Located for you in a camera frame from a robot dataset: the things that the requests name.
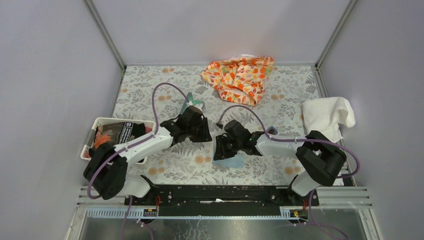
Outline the light blue cleaning cloth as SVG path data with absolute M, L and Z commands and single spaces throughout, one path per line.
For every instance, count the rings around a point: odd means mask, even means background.
M 241 155 L 236 155 L 227 159 L 214 160 L 213 163 L 226 168 L 241 169 L 244 167 L 245 161 Z

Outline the dark blue glasses case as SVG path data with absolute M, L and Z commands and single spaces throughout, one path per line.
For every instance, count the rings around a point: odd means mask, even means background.
M 180 110 L 180 114 L 183 114 L 189 106 L 194 106 L 200 109 L 202 112 L 206 109 L 206 103 L 204 101 L 194 99 L 193 94 L 191 92 L 187 93 L 186 99 L 184 100 L 184 103 Z

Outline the blue frame sunglasses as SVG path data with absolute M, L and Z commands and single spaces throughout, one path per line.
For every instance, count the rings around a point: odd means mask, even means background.
M 277 135 L 278 134 L 278 130 L 274 127 L 274 126 L 270 126 L 266 132 L 270 135 Z

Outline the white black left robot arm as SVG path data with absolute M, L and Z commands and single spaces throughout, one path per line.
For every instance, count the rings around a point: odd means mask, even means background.
M 88 181 L 88 188 L 96 190 L 98 198 L 109 200 L 123 194 L 136 197 L 142 205 L 148 206 L 155 200 L 153 184 L 147 177 L 129 174 L 128 168 L 186 139 L 193 143 L 212 141 L 208 119 L 193 105 L 141 137 L 114 146 L 107 142 L 101 144 L 94 151 L 83 177 Z

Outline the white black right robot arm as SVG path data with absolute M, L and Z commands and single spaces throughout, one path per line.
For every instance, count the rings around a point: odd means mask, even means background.
M 293 206 L 301 205 L 317 187 L 332 186 L 347 160 L 337 144 L 316 130 L 303 139 L 284 138 L 264 131 L 250 132 L 236 120 L 227 123 L 223 130 L 215 138 L 214 161 L 226 161 L 240 152 L 299 160 L 304 171 L 293 179 L 286 193 Z

